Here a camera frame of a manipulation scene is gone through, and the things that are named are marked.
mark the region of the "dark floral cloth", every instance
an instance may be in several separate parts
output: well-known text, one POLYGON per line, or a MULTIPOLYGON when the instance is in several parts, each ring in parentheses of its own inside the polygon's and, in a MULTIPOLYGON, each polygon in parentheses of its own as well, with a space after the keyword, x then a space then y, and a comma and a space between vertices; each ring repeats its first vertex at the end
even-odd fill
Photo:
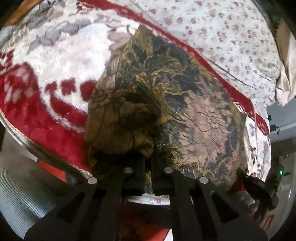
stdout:
POLYGON ((118 155, 136 151, 149 159, 156 148, 185 176, 228 187, 247 164, 244 123, 205 67, 140 26, 113 52, 95 87, 85 140, 96 176, 114 169, 118 155))

